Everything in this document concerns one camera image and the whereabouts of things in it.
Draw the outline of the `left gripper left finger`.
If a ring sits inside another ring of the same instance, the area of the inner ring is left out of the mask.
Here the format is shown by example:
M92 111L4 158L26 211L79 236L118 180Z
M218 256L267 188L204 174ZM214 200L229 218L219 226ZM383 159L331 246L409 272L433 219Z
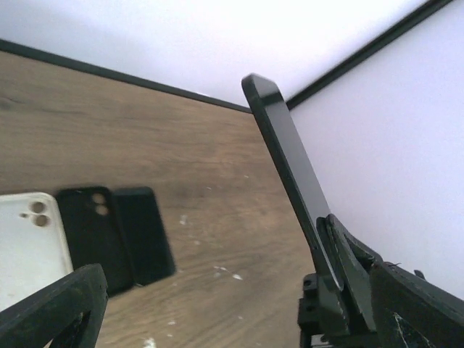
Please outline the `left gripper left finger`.
M2 347L95 347L107 308L101 265L86 265L1 311Z

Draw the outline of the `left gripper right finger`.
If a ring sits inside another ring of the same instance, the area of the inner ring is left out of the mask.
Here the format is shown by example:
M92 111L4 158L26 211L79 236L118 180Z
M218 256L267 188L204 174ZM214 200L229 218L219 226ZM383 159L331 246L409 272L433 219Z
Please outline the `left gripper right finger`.
M302 222L301 347L462 347L463 301L357 240L332 214Z

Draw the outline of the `black phone case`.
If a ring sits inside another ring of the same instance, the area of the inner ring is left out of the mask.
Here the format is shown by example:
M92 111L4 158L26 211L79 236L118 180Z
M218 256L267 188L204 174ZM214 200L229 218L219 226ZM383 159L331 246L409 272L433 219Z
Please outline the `black phone case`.
M65 188L55 199L73 268L101 265L110 296L132 288L132 265L112 192L103 186Z

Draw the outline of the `black phone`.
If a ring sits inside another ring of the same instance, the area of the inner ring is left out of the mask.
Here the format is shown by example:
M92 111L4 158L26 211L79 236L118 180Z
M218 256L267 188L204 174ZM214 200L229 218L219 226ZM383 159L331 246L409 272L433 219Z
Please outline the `black phone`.
M331 211L289 108L276 83L267 78L250 74L241 86L309 244L316 273L328 290L341 291L344 281L326 227Z
M153 190L147 186L118 188L114 197L135 283L147 286L174 275L175 260Z

